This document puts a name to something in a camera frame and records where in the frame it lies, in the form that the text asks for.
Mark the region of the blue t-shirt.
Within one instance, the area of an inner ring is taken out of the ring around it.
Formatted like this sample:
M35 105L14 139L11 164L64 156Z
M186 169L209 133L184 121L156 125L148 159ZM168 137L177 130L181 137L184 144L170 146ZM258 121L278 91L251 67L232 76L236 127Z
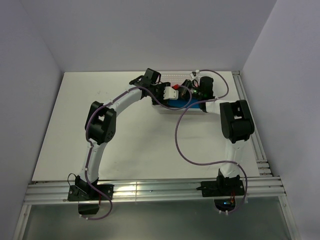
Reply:
M185 106L188 103L187 100L183 100L183 99L169 99L167 102L167 106L169 108L182 108L183 106ZM193 105L190 110L200 110L200 106L199 104L195 104Z

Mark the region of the white plastic basket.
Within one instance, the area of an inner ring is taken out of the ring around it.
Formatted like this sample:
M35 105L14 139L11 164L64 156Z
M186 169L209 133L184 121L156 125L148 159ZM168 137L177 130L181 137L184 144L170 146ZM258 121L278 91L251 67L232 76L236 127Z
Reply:
M192 80L190 71L163 71L161 73L161 81L162 82L169 82L171 86L176 84L180 85L183 83L184 80ZM158 105L154 100L152 100L152 108L156 110L160 114L181 114L185 109L176 110L176 107L173 105L168 105L169 108L174 110L166 109L160 105ZM193 106L187 112L187 115L205 115L205 113L199 109L198 105Z

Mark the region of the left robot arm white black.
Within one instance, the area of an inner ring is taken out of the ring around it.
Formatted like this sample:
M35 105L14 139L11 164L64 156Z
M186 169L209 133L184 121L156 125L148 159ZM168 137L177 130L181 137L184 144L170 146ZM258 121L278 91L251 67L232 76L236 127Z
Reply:
M88 142L87 157L68 198L91 200L98 193L99 168L107 144L116 133L117 117L133 103L145 97L164 102L165 88L169 82L161 82L161 74L148 68L144 75L129 82L125 91L109 102L91 104L85 123L85 139Z

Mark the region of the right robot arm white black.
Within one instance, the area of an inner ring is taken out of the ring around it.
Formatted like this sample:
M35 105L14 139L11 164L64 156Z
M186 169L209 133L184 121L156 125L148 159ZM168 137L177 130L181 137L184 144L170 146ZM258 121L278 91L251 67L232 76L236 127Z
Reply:
M214 80L212 77L203 76L199 80L185 80L178 87L178 99L195 102L189 104L184 112L193 106L198 106L204 113L220 116L222 135L225 143L225 159L218 161L220 164L216 178L216 189L222 195L229 194L234 185L240 181L240 172L243 171L241 162L243 151L250 136L255 131L254 121L246 100L226 101L214 96Z

